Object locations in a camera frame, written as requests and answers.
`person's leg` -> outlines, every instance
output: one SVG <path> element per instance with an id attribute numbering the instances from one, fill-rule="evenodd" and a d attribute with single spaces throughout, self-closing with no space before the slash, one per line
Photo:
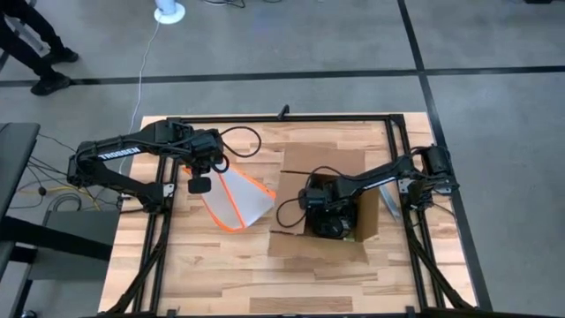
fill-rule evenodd
<path id="1" fill-rule="evenodd" d="M 12 32 L 4 15 L 0 17 L 0 48 L 29 67 L 41 78 L 55 76 L 55 71 L 46 63 L 35 50 Z"/>
<path id="2" fill-rule="evenodd" d="M 2 1 L 5 14 L 25 22 L 49 45 L 51 51 L 44 57 L 48 63 L 76 62 L 79 59 L 77 53 L 63 45 L 53 26 L 25 0 Z"/>
<path id="3" fill-rule="evenodd" d="M 0 49 L 32 69 L 41 78 L 32 87 L 32 93 L 36 95 L 49 95 L 71 84 L 68 77 L 53 71 L 49 63 L 44 61 L 32 47 L 12 32 L 2 13 L 0 13 Z"/>

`concrete floor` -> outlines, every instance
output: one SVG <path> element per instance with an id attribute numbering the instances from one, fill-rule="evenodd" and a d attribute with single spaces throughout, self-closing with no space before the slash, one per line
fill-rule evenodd
<path id="1" fill-rule="evenodd" d="M 146 76 L 415 67 L 395 0 L 247 0 L 243 10 L 181 2 L 187 16 L 160 27 Z M 565 3 L 408 0 L 407 6 L 428 69 L 565 64 Z M 37 8 L 82 56 L 58 70 L 78 79 L 138 76 L 155 28 L 152 0 L 49 0 Z M 0 71 L 1 81 L 33 78 L 14 59 Z M 565 73 L 429 80 L 494 309 L 564 316 L 558 159 L 565 155 Z M 0 82 L 0 121 L 38 122 L 43 133 L 77 145 L 126 133 L 137 89 L 73 86 L 39 98 L 29 87 Z M 136 126 L 145 115 L 267 113 L 285 103 L 293 112 L 426 111 L 415 76 L 161 83 L 144 85 Z M 40 140 L 35 155 L 64 169 L 68 154 L 55 147 Z M 36 199 L 18 196 L 14 204 Z M 43 211 L 11 214 L 40 222 Z M 0 312 L 9 299 L 4 289 L 22 272 L 10 266 Z M 44 318 L 95 314 L 102 280 L 37 284 L 26 307 Z"/>

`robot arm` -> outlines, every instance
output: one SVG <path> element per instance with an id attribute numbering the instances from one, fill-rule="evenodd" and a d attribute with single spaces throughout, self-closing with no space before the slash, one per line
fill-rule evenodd
<path id="1" fill-rule="evenodd" d="M 414 155 L 421 155 L 422 171 L 414 166 Z M 431 146 L 416 148 L 411 154 L 357 176 L 340 175 L 323 181 L 312 175 L 308 186 L 298 193 L 298 203 L 316 235 L 342 239 L 357 224 L 358 197 L 364 191 L 394 180 L 402 180 L 404 186 L 400 191 L 408 194 L 409 205 L 422 209 L 433 205 L 433 189 L 455 190 L 457 187 L 447 150 Z"/>
<path id="2" fill-rule="evenodd" d="M 164 155 L 190 167 L 191 193 L 210 191 L 210 180 L 203 178 L 203 173 L 210 170 L 221 173 L 228 168 L 227 164 L 224 170 L 216 168 L 225 158 L 222 136 L 216 129 L 194 130 L 190 125 L 174 120 L 161 120 L 147 125 L 140 132 L 82 142 L 77 153 L 69 158 L 67 181 L 77 187 L 108 187 L 138 198 L 148 212 L 160 212 L 165 198 L 174 191 L 175 185 L 144 184 L 114 172 L 104 164 L 108 160 L 143 153 Z"/>

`cardboard box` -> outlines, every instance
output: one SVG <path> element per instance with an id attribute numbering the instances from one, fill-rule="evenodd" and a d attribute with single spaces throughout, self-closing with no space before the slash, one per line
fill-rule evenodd
<path id="1" fill-rule="evenodd" d="M 286 200 L 297 198 L 298 191 L 305 187 L 308 174 L 322 165 L 355 176 L 365 172 L 365 151 L 289 144 L 284 151 L 274 211 Z M 320 170 L 317 174 L 336 176 L 330 170 Z M 367 262 L 363 242 L 377 238 L 379 198 L 378 188 L 364 192 L 359 198 L 358 225 L 354 230 L 355 242 L 316 237 L 308 231 L 305 219 L 291 228 L 285 228 L 274 217 L 270 227 L 268 254 L 282 257 L 321 258 L 327 261 Z M 282 207 L 279 217 L 282 223 L 292 224 L 304 213 L 298 202 L 293 201 Z"/>

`white cable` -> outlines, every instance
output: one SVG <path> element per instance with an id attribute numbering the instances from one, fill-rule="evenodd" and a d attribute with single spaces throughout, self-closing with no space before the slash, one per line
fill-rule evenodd
<path id="1" fill-rule="evenodd" d="M 161 24 L 161 17 L 159 17 L 159 19 L 157 20 L 157 27 L 155 28 L 153 37 L 151 37 L 151 40 L 149 40 L 149 43 L 147 44 L 147 49 L 145 51 L 145 54 L 143 55 L 143 63 L 141 64 L 141 69 L 139 70 L 138 102 L 135 104 L 135 108 L 133 109 L 132 122 L 130 123 L 130 130 L 128 131 L 128 134 L 132 133 L 133 123 L 135 121 L 135 117 L 138 114 L 139 106 L 141 105 L 141 93 L 142 93 L 141 88 L 143 87 L 141 81 L 143 79 L 143 70 L 145 69 L 145 64 L 147 61 L 147 54 L 149 54 L 149 50 L 151 49 L 151 42 L 153 42 L 154 38 L 157 36 L 157 32 L 159 31 L 160 24 Z M 120 167 L 117 170 L 119 174 L 122 174 L 122 167 L 124 166 L 125 158 L 127 157 L 124 157 L 124 159 L 122 159 L 122 162 L 120 163 Z"/>

